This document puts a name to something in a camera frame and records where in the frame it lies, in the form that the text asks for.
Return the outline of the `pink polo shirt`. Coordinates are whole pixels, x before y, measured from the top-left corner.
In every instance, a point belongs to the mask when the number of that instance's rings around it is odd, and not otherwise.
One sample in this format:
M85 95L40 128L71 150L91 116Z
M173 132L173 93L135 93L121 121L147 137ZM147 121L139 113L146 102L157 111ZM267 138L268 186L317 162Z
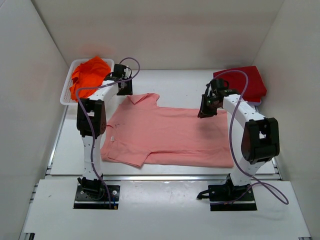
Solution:
M232 168L227 112L198 118L198 110L160 107L159 95L127 96L106 126L103 161L150 165Z

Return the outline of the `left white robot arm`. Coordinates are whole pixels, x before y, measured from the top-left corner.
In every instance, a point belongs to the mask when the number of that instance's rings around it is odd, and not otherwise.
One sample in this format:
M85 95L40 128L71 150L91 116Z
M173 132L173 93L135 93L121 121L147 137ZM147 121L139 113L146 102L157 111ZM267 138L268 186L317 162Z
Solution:
M91 66L82 70L90 82L81 81L73 91L73 100L77 102L76 128L79 131L84 148L84 170L79 184L86 188L93 199L104 195L103 173L101 170L101 139L107 128L105 105L112 97L133 93L132 69L121 61L113 70L105 66Z

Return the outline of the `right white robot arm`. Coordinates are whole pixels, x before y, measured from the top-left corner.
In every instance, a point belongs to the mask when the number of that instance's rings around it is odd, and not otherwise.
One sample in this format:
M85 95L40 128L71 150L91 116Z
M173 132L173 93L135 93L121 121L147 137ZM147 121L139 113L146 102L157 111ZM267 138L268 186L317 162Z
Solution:
M218 114L218 109L231 114L229 124L229 144L232 144L232 125L237 121L243 128L240 160L230 173L231 183L224 187L224 195L236 200L242 195L243 186L250 184L256 172L280 152L279 124L274 117L267 118L254 110L243 100L237 90L230 89L227 81L212 79L201 97L198 118L210 118Z

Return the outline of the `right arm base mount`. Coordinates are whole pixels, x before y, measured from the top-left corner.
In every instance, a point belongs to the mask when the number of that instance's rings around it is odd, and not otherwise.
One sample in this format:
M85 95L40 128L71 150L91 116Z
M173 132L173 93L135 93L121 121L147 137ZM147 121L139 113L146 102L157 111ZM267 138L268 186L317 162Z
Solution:
M209 199L211 212L256 211L255 196L250 185L234 186L228 179L224 184L208 185L197 200Z

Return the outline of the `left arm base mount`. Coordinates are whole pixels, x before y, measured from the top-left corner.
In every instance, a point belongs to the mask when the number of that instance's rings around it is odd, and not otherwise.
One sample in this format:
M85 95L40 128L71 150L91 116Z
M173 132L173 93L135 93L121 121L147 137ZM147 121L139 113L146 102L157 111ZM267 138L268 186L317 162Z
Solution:
M119 208L120 185L109 184L106 190L106 186L98 179L87 180L85 177L78 177L77 181L74 209L117 210Z

